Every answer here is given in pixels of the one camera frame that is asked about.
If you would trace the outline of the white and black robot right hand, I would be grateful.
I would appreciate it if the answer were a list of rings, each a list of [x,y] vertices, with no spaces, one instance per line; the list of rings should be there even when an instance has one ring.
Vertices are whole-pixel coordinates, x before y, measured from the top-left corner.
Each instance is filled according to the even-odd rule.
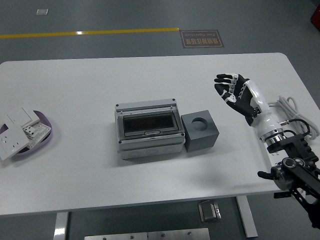
[[[240,74],[218,74],[214,88],[224,102],[243,115],[262,142],[283,140],[284,131],[253,80]]]

